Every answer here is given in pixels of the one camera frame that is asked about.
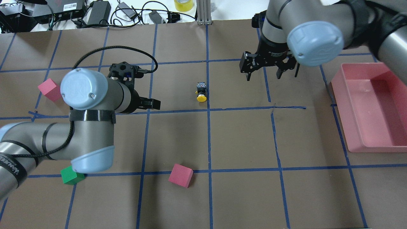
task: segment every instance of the metal post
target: metal post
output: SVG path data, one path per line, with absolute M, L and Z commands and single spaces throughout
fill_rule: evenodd
M 210 0 L 197 0 L 198 25 L 212 24 Z

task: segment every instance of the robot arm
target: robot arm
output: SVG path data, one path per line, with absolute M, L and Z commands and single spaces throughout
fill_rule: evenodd
M 19 187 L 46 157 L 71 160 L 72 169 L 80 173 L 109 169 L 113 164 L 115 113 L 160 109 L 160 101 L 140 97 L 134 90 L 134 79 L 146 72 L 126 62 L 113 64 L 108 77 L 76 68 L 61 83 L 62 97 L 72 107 L 71 124 L 24 122 L 1 128 L 0 200 Z M 61 148 L 66 141 L 66 147 L 45 153 Z
M 401 12 L 407 8 L 400 6 L 406 2 L 392 6 L 382 2 L 345 0 L 323 5 L 321 0 L 270 0 L 267 11 L 252 19 L 252 26 L 260 29 L 260 41 L 255 54 L 244 52 L 240 70 L 249 81 L 255 70 L 277 66 L 280 78 L 297 62 L 318 66 L 342 49 L 365 44 L 407 84 L 407 14 Z

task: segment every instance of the light blue joint cap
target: light blue joint cap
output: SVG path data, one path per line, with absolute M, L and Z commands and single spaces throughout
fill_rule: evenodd
M 7 124 L 3 127 L 0 128 L 0 141 L 3 139 L 4 135 L 6 135 L 7 131 L 9 131 L 11 128 L 13 128 L 14 126 L 23 123 L 23 122 L 19 122 L 19 123 L 10 123 Z
M 95 173 L 113 165 L 114 145 L 79 156 L 71 161 L 72 170 L 78 173 Z
M 337 57 L 344 48 L 344 38 L 334 24 L 312 21 L 291 30 L 287 44 L 298 63 L 315 67 Z
M 66 104 L 76 110 L 98 105 L 106 96 L 107 78 L 100 72 L 74 69 L 61 82 L 61 95 Z

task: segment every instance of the pink tray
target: pink tray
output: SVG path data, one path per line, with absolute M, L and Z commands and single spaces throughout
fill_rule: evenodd
M 407 86 L 385 64 L 342 64 L 332 87 L 349 151 L 407 152 Z

